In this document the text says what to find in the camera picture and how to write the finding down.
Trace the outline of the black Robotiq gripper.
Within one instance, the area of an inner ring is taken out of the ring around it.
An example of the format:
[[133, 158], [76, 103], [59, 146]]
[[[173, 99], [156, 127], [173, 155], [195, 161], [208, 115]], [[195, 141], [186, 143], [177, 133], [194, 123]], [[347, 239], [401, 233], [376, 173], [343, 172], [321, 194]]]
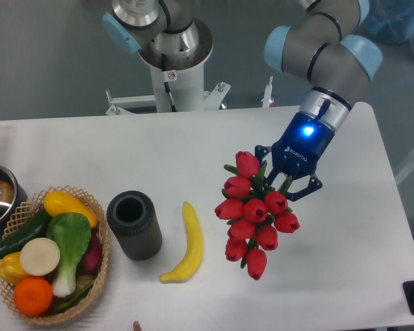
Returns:
[[[322, 189], [323, 183], [315, 174], [317, 163], [335, 133], [314, 118], [297, 112], [288, 124], [282, 137], [272, 147], [255, 146], [255, 157], [259, 162], [255, 184], [258, 188], [269, 188], [279, 173], [293, 180], [309, 176], [308, 185], [297, 191], [287, 192], [289, 201], [298, 201]], [[272, 153], [273, 168], [266, 175], [265, 160]]]

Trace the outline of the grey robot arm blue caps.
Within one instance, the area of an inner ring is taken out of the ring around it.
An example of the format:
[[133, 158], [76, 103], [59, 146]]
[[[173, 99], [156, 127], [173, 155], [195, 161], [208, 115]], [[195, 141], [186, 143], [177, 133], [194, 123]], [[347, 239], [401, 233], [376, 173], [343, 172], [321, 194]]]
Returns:
[[[253, 191], [265, 195], [284, 175], [281, 193], [290, 201], [321, 188], [317, 163], [382, 62], [380, 49], [354, 33], [368, 14], [368, 1], [303, 1], [302, 7], [308, 20], [298, 28], [275, 28], [264, 60], [312, 88], [282, 137], [255, 148], [250, 177]], [[228, 86], [204, 89], [213, 40], [190, 1], [113, 1], [102, 23], [123, 51], [148, 65], [158, 112], [219, 107]]]

